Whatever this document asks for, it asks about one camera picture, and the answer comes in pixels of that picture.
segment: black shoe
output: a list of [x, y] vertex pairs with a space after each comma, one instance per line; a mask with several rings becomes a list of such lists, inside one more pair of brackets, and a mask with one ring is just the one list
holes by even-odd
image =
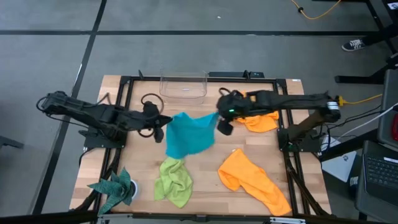
[[361, 39], [351, 40], [341, 46], [341, 48], [345, 51], [351, 52], [354, 50], [359, 50], [365, 48], [366, 45], [362, 42]]

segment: orange towel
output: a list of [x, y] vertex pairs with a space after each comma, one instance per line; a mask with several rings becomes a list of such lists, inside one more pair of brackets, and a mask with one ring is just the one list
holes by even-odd
[[283, 193], [267, 177], [266, 172], [254, 165], [243, 154], [242, 149], [235, 150], [218, 169], [222, 183], [235, 191], [242, 186], [245, 191], [262, 201], [273, 215], [281, 216], [292, 209]]
[[275, 120], [277, 119], [279, 119], [279, 113], [278, 111], [275, 111], [273, 113], [265, 115], [237, 118], [236, 121], [244, 123], [249, 131], [264, 133], [277, 127], [277, 125], [275, 124]]

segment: green towel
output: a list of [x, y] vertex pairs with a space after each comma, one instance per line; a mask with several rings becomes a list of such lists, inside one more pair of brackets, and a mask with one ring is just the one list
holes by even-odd
[[155, 200], [167, 197], [175, 206], [182, 208], [192, 194], [192, 179], [183, 159], [168, 157], [160, 165], [160, 178], [155, 181]]

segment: blue towel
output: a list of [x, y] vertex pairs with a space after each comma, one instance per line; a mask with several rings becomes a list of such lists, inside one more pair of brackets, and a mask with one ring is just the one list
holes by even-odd
[[202, 152], [214, 144], [218, 113], [193, 119], [186, 113], [173, 117], [166, 129], [166, 155], [182, 159], [188, 154]]

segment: clear plastic container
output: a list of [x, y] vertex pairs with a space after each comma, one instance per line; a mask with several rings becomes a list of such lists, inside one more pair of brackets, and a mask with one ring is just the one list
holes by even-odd
[[166, 103], [199, 105], [207, 93], [206, 72], [172, 73], [162, 72], [159, 93]]

